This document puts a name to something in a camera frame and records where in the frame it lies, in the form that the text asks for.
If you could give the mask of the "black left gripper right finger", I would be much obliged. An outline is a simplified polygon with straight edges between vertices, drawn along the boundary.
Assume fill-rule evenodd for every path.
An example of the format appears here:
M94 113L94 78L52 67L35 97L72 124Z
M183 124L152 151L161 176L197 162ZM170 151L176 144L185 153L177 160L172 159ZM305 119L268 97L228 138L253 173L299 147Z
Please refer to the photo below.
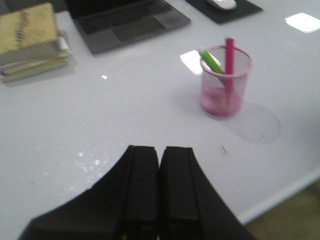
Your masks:
M253 240L190 147L168 146L159 168L161 240Z

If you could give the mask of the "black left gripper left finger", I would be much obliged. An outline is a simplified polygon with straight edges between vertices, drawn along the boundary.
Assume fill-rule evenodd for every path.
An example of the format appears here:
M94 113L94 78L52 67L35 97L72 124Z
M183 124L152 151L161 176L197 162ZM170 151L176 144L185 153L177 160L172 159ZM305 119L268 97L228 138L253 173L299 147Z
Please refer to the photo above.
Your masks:
M158 167L154 147L128 146L91 188L33 218L19 239L157 239Z

